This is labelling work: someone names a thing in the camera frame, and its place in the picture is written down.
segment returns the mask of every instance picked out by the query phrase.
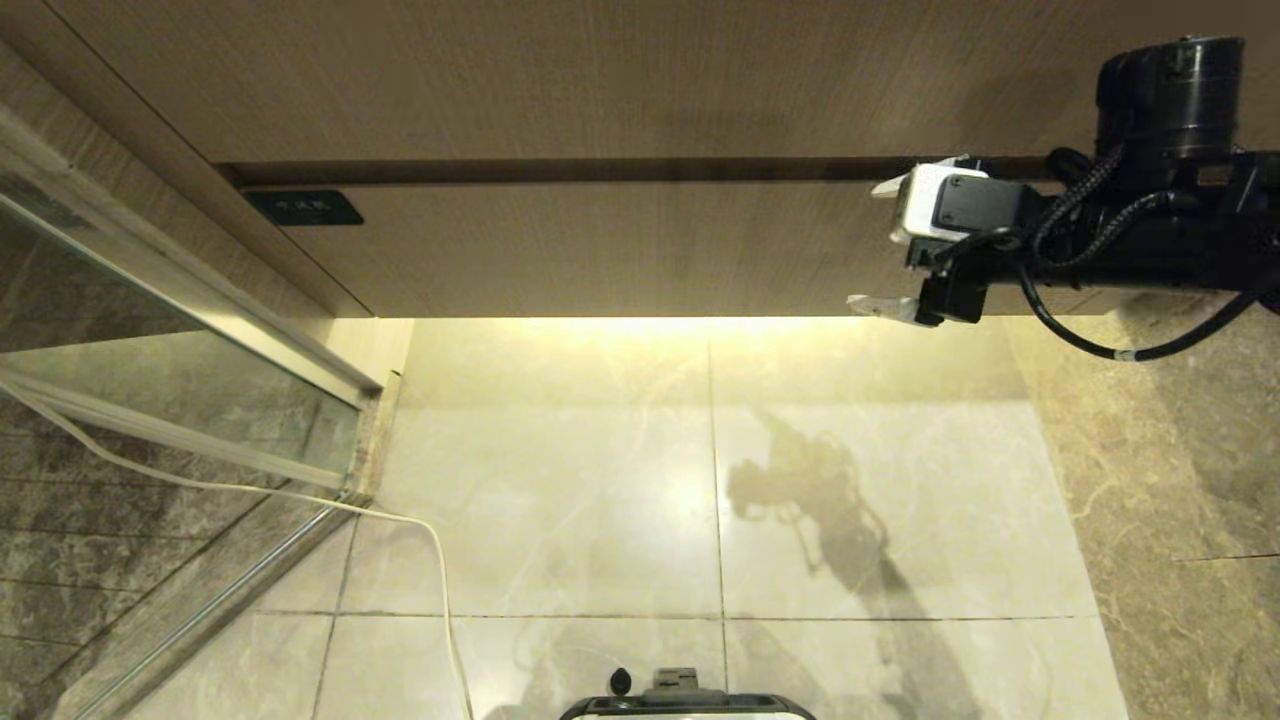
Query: wooden drawer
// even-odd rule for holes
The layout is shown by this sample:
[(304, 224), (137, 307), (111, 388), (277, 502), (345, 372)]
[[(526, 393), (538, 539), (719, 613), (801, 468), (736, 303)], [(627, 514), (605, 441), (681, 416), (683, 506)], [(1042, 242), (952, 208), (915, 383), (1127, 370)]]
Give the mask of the wooden drawer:
[(1098, 67), (1243, 35), (1280, 145), (1275, 0), (49, 0), (207, 160), (1042, 155)]
[[(340, 190), (365, 224), (283, 229), (381, 316), (842, 315), (850, 293), (922, 279), (869, 183)], [(1096, 295), (1050, 297), (1070, 311)], [(1014, 288), (988, 302), (1025, 311)]]

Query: black cable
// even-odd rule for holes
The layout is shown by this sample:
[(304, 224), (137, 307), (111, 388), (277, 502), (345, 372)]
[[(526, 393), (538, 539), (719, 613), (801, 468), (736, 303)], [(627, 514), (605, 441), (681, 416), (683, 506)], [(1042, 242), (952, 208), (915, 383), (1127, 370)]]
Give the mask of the black cable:
[(1164, 345), (1143, 350), (1116, 350), (1075, 334), (1062, 323), (1059, 323), (1057, 319), (1048, 311), (1048, 307), (1044, 306), (1044, 301), (1036, 290), (1036, 283), (1032, 282), (1025, 264), (1018, 265), (1018, 281), (1023, 286), (1023, 295), (1027, 296), (1027, 302), (1032, 306), (1032, 313), (1036, 313), (1039, 322), (1057, 337), (1065, 340), (1071, 346), (1088, 352), (1089, 355), (1096, 355), (1107, 360), (1144, 363), (1147, 360), (1158, 360), (1161, 357), (1169, 357), (1170, 355), (1181, 352), (1183, 350), (1197, 345), (1202, 340), (1225, 328), (1231, 320), (1239, 318), (1240, 314), (1248, 310), (1251, 305), (1257, 302), (1260, 297), (1280, 287), (1280, 269), (1263, 275), (1258, 284), (1236, 295), (1230, 302), (1215, 313), (1213, 316), (1196, 325), (1190, 331)]
[(943, 250), (940, 250), (932, 258), (929, 258), (929, 270), (940, 273), (946, 269), (947, 264), (950, 264), (952, 260), (966, 252), (972, 252), (974, 250), (986, 247), (988, 245), (995, 245), (995, 243), (1004, 245), (1010, 241), (1018, 242), (1020, 240), (1021, 236), (1014, 228), (996, 228), (988, 232), (972, 233), (966, 236), (964, 240), (952, 242), (951, 245), (948, 245)]
[[(1044, 268), (1059, 268), (1061, 263), (1056, 263), (1044, 258), (1041, 252), (1041, 246), (1044, 245), (1044, 240), (1048, 238), (1048, 233), (1057, 225), (1068, 213), (1075, 209), (1085, 197), (1088, 197), (1094, 190), (1098, 188), (1111, 173), (1120, 164), (1120, 158), (1124, 155), (1124, 145), (1116, 145), (1106, 158), (1098, 160), (1096, 165), (1084, 176), (1084, 179), (1073, 184), (1064, 192), (1053, 199), (1053, 202), (1047, 210), (1041, 215), (1039, 222), (1036, 227), (1036, 233), (1032, 234), (1032, 258), (1036, 263)], [(1066, 260), (1066, 263), (1073, 263), (1075, 259)]]
[(1089, 246), (1082, 250), (1078, 255), (1070, 260), (1056, 263), (1041, 259), (1041, 264), (1050, 268), (1064, 269), (1092, 260), (1098, 255), (1098, 252), (1106, 250), (1107, 246), (1120, 237), (1124, 231), (1129, 229), (1129, 225), (1142, 217), (1143, 213), (1149, 213), (1151, 210), (1160, 208), (1167, 208), (1169, 204), (1172, 202), (1172, 191), (1169, 190), (1143, 195), (1138, 200), (1125, 205), (1110, 223), (1102, 227), (1102, 231), (1100, 231), (1097, 237), (1093, 238), (1093, 242), (1091, 242)]

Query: floor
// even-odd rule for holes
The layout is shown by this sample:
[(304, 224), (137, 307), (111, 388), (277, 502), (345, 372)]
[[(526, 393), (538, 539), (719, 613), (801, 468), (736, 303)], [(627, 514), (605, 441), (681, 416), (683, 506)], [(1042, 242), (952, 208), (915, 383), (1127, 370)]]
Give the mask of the floor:
[[(424, 320), (380, 502), (476, 716), (628, 667), (818, 717), (1126, 717), (1000, 323)], [(132, 715), (458, 719), (430, 539), (335, 533)]]
[[(1068, 322), (1149, 347), (1228, 297), (1144, 296)], [(1140, 365), (1005, 320), (1135, 719), (1280, 717), (1280, 318), (1254, 307)]]

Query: marble tile floor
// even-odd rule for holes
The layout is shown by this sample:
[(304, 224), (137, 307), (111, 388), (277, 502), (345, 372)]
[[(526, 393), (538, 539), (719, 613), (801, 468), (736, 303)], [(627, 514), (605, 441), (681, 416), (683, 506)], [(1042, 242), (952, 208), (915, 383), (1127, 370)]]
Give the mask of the marble tile floor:
[[(480, 719), (672, 665), (823, 719), (1128, 717), (996, 323), (422, 320), (379, 501), (442, 534)], [(425, 533), (352, 521), (132, 717), (458, 719), (439, 614)]]

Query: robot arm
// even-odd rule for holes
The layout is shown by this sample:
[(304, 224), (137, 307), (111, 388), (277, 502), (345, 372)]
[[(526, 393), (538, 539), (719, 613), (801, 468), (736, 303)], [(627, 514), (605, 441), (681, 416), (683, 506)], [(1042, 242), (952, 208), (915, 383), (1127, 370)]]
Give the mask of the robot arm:
[[(977, 323), (987, 288), (1016, 283), (1059, 337), (1116, 360), (1185, 350), (1257, 301), (1280, 311), (1280, 152), (1231, 142), (1243, 46), (1187, 38), (1108, 60), (1098, 76), (1098, 160), (1055, 150), (1048, 168), (1068, 186), (1059, 196), (998, 179), (966, 156), (877, 187), (897, 199), (890, 238), (928, 278), (918, 300), (851, 296), (851, 310), (925, 327)], [(1117, 351), (1059, 324), (1038, 284), (1239, 295), (1171, 343)]]

